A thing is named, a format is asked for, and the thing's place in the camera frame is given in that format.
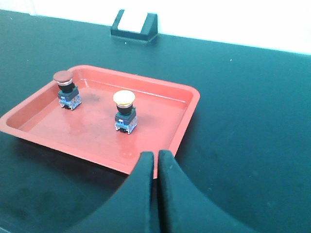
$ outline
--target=table surface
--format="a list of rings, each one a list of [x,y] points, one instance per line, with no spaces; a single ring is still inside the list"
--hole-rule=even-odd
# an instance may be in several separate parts
[[[103,25],[9,11],[0,11],[0,51],[1,116],[80,64],[195,87],[201,99],[176,155],[184,172],[259,232],[310,232],[311,56],[161,34],[138,43]],[[126,177],[0,133],[0,227],[63,232]]]

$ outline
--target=red tray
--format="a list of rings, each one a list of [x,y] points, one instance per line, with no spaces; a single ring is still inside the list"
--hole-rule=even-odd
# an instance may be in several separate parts
[[[200,98],[193,87],[122,73],[76,66],[73,81],[82,103],[73,111],[59,106],[55,81],[50,82],[0,118],[0,130],[73,156],[130,174],[142,151],[175,155]],[[117,132],[113,94],[135,93],[138,124]]]

